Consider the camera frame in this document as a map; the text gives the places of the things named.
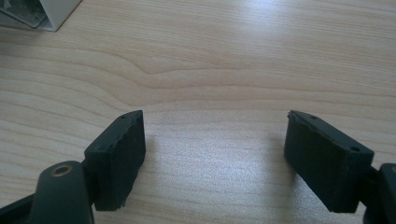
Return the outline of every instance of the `tabletop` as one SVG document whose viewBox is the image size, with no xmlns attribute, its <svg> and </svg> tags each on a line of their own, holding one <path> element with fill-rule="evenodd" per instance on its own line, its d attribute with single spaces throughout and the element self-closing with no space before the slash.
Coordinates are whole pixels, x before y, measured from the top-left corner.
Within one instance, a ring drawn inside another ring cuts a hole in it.
<svg viewBox="0 0 396 224">
<path fill-rule="evenodd" d="M 290 110 L 396 162 L 394 0 L 83 0 L 55 33 L 0 28 L 0 206 L 144 112 L 146 160 L 100 223 L 361 223 L 283 157 Z"/>
</svg>

